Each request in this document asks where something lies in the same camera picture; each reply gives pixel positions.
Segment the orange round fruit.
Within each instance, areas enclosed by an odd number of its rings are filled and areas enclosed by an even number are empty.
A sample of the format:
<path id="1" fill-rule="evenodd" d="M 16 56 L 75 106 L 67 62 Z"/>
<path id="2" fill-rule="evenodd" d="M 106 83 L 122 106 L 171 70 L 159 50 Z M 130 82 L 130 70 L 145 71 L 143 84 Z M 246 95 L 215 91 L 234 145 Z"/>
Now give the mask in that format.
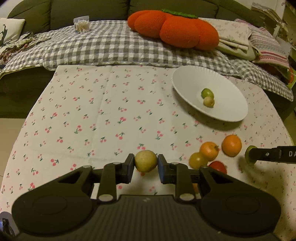
<path id="1" fill-rule="evenodd" d="M 229 157 L 237 156 L 242 149 L 241 139 L 237 135 L 228 135 L 222 142 L 222 151 Z"/>

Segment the green round fruit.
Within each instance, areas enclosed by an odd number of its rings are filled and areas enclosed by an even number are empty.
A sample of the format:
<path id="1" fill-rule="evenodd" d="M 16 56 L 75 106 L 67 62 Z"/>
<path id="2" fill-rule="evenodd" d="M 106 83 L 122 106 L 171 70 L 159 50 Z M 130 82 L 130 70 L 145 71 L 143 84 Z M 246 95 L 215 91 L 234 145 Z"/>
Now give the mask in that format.
<path id="1" fill-rule="evenodd" d="M 251 152 L 252 149 L 257 149 L 257 147 L 256 146 L 253 146 L 253 145 L 250 145 L 246 149 L 245 154 L 244 154 L 245 161 L 249 165 L 254 165 L 257 162 L 257 160 L 258 160 L 258 157 L 255 155 L 254 152 L 252 154 L 250 154 L 250 152 Z"/>

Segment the green red picture book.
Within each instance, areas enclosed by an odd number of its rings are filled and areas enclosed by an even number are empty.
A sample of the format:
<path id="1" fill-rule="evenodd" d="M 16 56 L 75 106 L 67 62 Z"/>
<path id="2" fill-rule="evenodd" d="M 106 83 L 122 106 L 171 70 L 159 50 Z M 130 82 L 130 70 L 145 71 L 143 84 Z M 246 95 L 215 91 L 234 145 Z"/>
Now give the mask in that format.
<path id="1" fill-rule="evenodd" d="M 286 80 L 286 85 L 289 89 L 292 89 L 295 85 L 296 79 L 295 79 L 295 70 L 290 67 L 288 71 L 288 78 Z"/>

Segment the pale yellow-green fruit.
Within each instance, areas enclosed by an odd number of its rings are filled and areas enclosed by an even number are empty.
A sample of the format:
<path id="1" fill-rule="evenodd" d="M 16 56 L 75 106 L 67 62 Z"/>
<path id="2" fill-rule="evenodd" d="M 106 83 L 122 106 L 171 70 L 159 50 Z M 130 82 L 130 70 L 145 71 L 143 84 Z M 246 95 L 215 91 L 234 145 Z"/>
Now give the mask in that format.
<path id="1" fill-rule="evenodd" d="M 134 161 L 137 170 L 142 173 L 152 171 L 158 164 L 156 154 L 150 150 L 138 152 L 134 158 Z"/>

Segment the floral patterned cloth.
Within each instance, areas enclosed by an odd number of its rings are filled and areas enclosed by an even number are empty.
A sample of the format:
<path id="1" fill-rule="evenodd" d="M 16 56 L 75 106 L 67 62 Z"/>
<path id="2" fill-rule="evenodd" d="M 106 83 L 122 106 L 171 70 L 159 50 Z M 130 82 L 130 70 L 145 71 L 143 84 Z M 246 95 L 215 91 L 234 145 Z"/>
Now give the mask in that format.
<path id="1" fill-rule="evenodd" d="M 32 32 L 26 32 L 21 35 L 17 41 L 8 42 L 1 47 L 1 68 L 6 66 L 16 54 L 49 39 L 51 39 L 51 37 L 42 37 L 34 35 Z"/>

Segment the cherry print tablecloth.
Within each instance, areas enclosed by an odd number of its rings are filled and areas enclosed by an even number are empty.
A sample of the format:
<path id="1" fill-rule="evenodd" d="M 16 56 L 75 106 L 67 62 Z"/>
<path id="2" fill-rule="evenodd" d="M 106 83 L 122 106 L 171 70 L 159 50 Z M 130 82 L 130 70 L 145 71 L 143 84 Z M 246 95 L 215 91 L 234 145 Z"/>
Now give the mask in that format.
<path id="1" fill-rule="evenodd" d="M 59 66 L 20 131 L 1 187 L 1 211 L 10 212 L 16 240 L 294 240 L 295 163 L 257 161 L 250 146 L 294 146 L 264 91 L 227 78 L 243 94 L 247 116 L 212 118 L 188 104 L 172 84 L 176 69 L 141 66 Z M 222 151 L 228 135 L 242 149 Z M 204 142 L 219 146 L 213 161 L 194 170 L 191 154 Z M 175 201 L 158 165 L 135 166 L 118 184 L 117 201 L 99 201 L 105 165 L 150 150 L 188 167 L 195 201 Z"/>

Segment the red tomato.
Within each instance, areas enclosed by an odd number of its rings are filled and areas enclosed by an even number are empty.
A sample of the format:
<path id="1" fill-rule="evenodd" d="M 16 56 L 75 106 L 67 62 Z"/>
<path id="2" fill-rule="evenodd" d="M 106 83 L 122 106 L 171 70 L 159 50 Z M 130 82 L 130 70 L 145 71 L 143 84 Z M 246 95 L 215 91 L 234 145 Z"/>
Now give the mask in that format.
<path id="1" fill-rule="evenodd" d="M 227 174 L 227 169 L 226 169 L 226 166 L 220 162 L 220 161 L 213 161 L 209 164 L 209 167 L 217 170 L 217 171 L 220 171 L 224 174 Z"/>

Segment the small orange fruit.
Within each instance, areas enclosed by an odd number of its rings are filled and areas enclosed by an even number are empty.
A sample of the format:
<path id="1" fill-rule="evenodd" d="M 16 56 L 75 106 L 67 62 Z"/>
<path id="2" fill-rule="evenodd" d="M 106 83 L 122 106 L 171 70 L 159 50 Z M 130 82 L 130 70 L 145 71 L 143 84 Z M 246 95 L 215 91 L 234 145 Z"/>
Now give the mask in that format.
<path id="1" fill-rule="evenodd" d="M 198 194 L 199 193 L 199 189 L 198 189 L 198 185 L 196 183 L 193 184 L 193 188 L 195 190 L 195 193 Z"/>

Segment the striped pink knitted blanket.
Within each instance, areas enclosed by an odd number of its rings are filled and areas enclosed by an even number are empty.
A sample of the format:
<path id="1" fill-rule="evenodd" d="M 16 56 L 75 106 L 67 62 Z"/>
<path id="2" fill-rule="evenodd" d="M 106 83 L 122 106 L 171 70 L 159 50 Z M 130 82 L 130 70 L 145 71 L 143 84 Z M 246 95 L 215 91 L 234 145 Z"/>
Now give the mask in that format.
<path id="1" fill-rule="evenodd" d="M 248 28 L 251 30 L 249 40 L 251 46 L 258 52 L 255 60 L 252 61 L 253 63 L 269 64 L 285 69 L 290 68 L 284 50 L 267 29 L 264 27 L 257 28 L 241 19 L 235 19 L 234 21 L 247 24 Z"/>

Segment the grey checkered blanket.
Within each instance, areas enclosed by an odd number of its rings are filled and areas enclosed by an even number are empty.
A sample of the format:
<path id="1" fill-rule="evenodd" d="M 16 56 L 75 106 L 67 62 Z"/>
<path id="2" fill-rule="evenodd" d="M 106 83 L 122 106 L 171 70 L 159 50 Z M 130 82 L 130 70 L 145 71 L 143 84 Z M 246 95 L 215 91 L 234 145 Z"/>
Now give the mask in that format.
<path id="1" fill-rule="evenodd" d="M 245 79 L 264 90 L 293 101 L 293 92 L 276 77 L 249 61 L 228 59 L 218 50 L 180 49 L 132 32 L 126 21 L 94 21 L 89 33 L 73 26 L 39 33 L 41 43 L 15 54 L 1 70 L 1 77 L 25 69 L 59 65 L 149 65 L 177 68 L 195 65 L 224 76 Z"/>

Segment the yellow-green tomato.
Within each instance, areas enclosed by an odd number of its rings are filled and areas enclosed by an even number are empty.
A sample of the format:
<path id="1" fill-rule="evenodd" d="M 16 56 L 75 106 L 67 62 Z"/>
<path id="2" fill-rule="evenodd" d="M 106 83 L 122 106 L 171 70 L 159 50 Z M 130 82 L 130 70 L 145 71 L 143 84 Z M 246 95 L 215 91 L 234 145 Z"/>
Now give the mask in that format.
<path id="1" fill-rule="evenodd" d="M 207 166 L 207 163 L 207 158 L 200 152 L 191 154 L 189 158 L 189 166 L 194 170 L 198 170 L 201 166 Z"/>

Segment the small green fruit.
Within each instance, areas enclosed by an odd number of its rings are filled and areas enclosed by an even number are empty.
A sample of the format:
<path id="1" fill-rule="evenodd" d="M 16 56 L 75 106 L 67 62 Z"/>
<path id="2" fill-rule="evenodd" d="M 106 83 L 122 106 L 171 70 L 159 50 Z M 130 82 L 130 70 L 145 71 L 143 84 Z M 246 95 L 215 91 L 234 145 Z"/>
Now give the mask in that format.
<path id="1" fill-rule="evenodd" d="M 205 88 L 201 92 L 201 97 L 202 98 L 211 97 L 212 99 L 214 99 L 214 93 L 210 89 Z"/>

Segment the dark green sofa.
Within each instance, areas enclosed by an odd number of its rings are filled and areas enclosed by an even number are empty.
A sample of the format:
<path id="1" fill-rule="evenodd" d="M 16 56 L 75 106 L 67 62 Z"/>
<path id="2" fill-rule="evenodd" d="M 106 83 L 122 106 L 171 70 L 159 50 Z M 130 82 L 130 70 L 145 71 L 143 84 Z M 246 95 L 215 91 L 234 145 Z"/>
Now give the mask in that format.
<path id="1" fill-rule="evenodd" d="M 127 20 L 141 10 L 180 11 L 203 18 L 242 19 L 256 27 L 264 25 L 259 13 L 237 1 L 22 1 L 9 18 L 24 19 L 22 32 L 34 34 L 73 25 L 73 19 Z M 54 73 L 43 66 L 25 68 L 1 78 L 1 118 L 25 118 Z"/>

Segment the yellow-brown round fruit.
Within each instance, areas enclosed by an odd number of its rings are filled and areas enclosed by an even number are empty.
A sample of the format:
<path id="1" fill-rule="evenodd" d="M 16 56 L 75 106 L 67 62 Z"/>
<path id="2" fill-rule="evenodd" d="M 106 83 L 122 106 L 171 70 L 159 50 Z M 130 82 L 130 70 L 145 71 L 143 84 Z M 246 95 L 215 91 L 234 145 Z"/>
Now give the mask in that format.
<path id="1" fill-rule="evenodd" d="M 214 105 L 215 105 L 215 100 L 214 100 L 213 97 L 207 96 L 207 97 L 204 98 L 203 104 L 204 104 L 204 106 L 206 106 L 208 108 L 213 108 Z"/>

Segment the orange-yellow fruit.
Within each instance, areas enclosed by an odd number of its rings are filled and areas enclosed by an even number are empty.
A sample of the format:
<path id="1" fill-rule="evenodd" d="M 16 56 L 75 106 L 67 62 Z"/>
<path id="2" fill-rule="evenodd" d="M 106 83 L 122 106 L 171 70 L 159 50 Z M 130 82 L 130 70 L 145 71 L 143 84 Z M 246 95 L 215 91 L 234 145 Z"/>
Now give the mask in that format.
<path id="1" fill-rule="evenodd" d="M 209 161 L 213 161 L 217 158 L 219 150 L 219 146 L 214 142 L 204 142 L 201 145 L 199 152 L 202 153 Z"/>

